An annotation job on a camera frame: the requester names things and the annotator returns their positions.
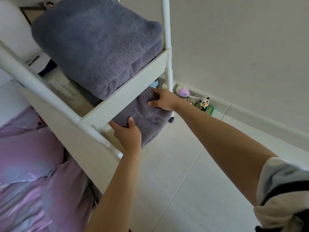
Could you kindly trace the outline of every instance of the person's right arm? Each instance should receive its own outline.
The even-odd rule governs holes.
[[[186,122],[222,171],[255,206],[259,177],[265,162],[277,156],[269,149],[165,89],[153,89],[160,95],[150,106],[173,110]]]

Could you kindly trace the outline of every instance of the hand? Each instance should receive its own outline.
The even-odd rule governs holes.
[[[110,121],[109,124],[115,130],[114,136],[120,141],[125,152],[141,151],[141,132],[132,117],[128,119],[129,128],[121,127],[114,121]]]
[[[175,111],[175,109],[179,106],[182,99],[167,89],[157,89],[152,88],[153,92],[160,95],[160,99],[157,101],[150,101],[147,104],[152,107],[159,107],[168,111]]]

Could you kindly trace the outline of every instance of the person's left hand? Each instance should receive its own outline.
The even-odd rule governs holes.
[[[109,124],[115,130],[114,136],[120,141],[125,153],[141,151],[141,132],[132,117],[128,119],[129,128],[121,127],[114,121],[110,121]]]

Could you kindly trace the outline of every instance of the panda figurine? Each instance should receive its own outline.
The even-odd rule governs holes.
[[[199,100],[198,102],[201,105],[202,111],[206,111],[209,109],[209,97],[203,98],[202,100]]]

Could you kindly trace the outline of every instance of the person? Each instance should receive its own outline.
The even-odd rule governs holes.
[[[256,231],[309,231],[309,172],[277,157],[275,153],[236,128],[165,89],[152,89],[159,100],[149,106],[180,115],[222,171],[254,206],[261,223]],[[124,155],[87,232],[127,232],[141,161],[141,132],[133,118],[129,128],[110,122]]]

